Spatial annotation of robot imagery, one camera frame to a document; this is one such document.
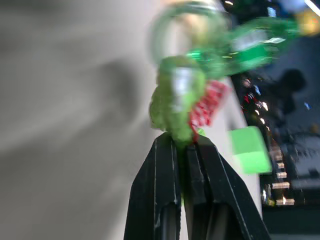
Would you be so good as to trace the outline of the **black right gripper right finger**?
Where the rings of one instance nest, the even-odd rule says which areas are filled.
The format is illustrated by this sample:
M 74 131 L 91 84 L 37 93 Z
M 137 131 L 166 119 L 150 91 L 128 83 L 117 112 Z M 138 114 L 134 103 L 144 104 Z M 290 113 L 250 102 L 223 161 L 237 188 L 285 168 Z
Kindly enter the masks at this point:
M 184 207 L 190 240 L 269 240 L 242 178 L 207 137 L 185 149 Z

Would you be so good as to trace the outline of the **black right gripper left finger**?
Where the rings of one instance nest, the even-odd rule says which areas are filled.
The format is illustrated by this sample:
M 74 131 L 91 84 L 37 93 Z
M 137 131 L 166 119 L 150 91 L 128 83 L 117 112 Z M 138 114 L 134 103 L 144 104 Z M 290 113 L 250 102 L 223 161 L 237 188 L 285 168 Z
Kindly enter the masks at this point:
M 163 133 L 131 185 L 124 240 L 178 240 L 181 200 L 176 146 Z

